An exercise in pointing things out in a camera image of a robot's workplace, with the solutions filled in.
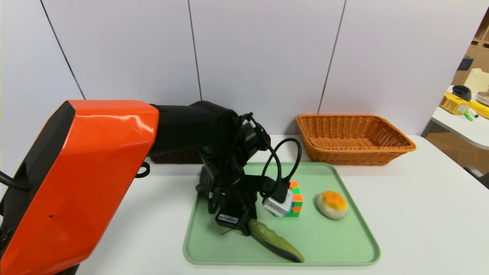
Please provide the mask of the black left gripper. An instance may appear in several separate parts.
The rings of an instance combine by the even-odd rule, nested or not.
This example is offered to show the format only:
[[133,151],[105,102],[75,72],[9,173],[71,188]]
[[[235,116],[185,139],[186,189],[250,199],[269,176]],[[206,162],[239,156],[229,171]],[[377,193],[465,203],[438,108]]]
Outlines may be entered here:
[[257,219],[257,192],[227,192],[219,201],[215,221],[219,226],[251,235],[250,222]]

